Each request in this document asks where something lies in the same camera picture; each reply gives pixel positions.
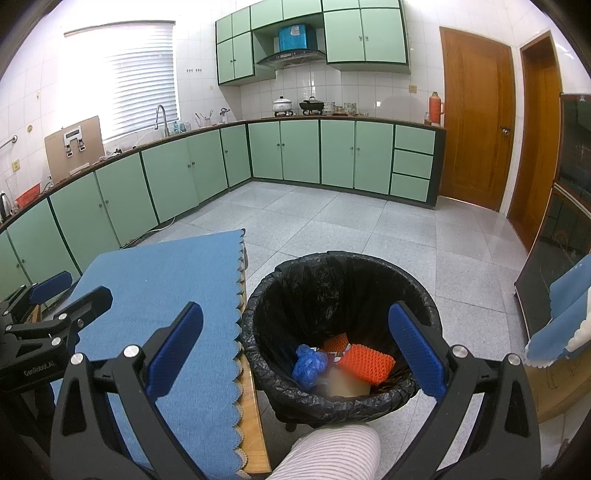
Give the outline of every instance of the tiled floor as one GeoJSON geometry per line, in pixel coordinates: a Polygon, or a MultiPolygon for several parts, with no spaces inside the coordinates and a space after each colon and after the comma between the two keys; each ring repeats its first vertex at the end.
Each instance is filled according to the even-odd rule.
{"type": "MultiPolygon", "coordinates": [[[[524,330],[513,282],[527,253],[506,219],[490,210],[440,197],[436,210],[349,193],[249,183],[143,243],[169,241],[245,228],[249,257],[246,289],[251,293],[276,265],[332,249],[381,257],[407,270],[431,293],[450,344],[476,356],[522,355],[524,330]]],[[[455,461],[475,421],[475,397],[443,464],[455,461]]],[[[382,442],[377,478],[410,444],[434,406],[422,392],[403,408],[371,423],[382,442]]],[[[301,435],[287,433],[264,394],[259,407],[271,463],[276,466],[301,435]]]]}

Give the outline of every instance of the black garbage bag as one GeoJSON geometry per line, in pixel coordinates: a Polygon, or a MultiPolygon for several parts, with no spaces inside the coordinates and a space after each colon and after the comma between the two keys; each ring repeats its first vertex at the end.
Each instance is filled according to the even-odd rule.
{"type": "Polygon", "coordinates": [[[441,332],[435,302],[409,273],[385,260],[348,252],[313,254],[278,265],[252,293],[241,340],[257,387],[280,421],[319,427],[370,421],[402,407],[419,386],[388,329],[388,310],[406,302],[421,323],[441,332]],[[291,373],[296,349],[322,346],[346,332],[396,360],[388,379],[355,398],[321,397],[301,389],[291,373]]]}

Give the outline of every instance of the blue gripper pad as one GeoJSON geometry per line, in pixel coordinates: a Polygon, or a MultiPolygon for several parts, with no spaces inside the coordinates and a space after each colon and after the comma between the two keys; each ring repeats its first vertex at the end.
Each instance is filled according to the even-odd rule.
{"type": "Polygon", "coordinates": [[[388,326],[418,384],[440,402],[447,391],[445,367],[399,303],[390,307],[388,326]]]}
{"type": "Polygon", "coordinates": [[[31,289],[29,300],[33,305],[41,305],[51,300],[61,292],[66,291],[72,286],[72,276],[69,272],[62,272],[54,275],[49,280],[36,285],[31,289]]]}
{"type": "Polygon", "coordinates": [[[145,391],[155,401],[168,395],[203,330],[203,312],[194,303],[148,365],[145,391]]]}

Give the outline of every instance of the white pot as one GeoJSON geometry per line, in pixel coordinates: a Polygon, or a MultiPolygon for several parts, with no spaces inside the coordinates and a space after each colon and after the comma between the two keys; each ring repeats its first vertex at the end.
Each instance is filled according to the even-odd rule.
{"type": "Polygon", "coordinates": [[[291,112],[291,100],[280,96],[273,102],[274,112],[291,112]]]}

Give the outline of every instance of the drawer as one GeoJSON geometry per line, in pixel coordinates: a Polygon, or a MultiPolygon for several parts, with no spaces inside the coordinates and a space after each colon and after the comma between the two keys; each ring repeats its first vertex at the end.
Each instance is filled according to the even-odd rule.
{"type": "Polygon", "coordinates": [[[392,187],[390,195],[403,197],[419,202],[427,201],[427,192],[429,191],[429,181],[418,179],[416,177],[407,177],[398,173],[392,174],[392,187]]]}
{"type": "Polygon", "coordinates": [[[433,155],[435,132],[425,128],[396,125],[394,147],[433,155]]]}
{"type": "Polygon", "coordinates": [[[394,172],[414,175],[424,179],[431,178],[433,157],[422,153],[394,150],[394,172]]]}

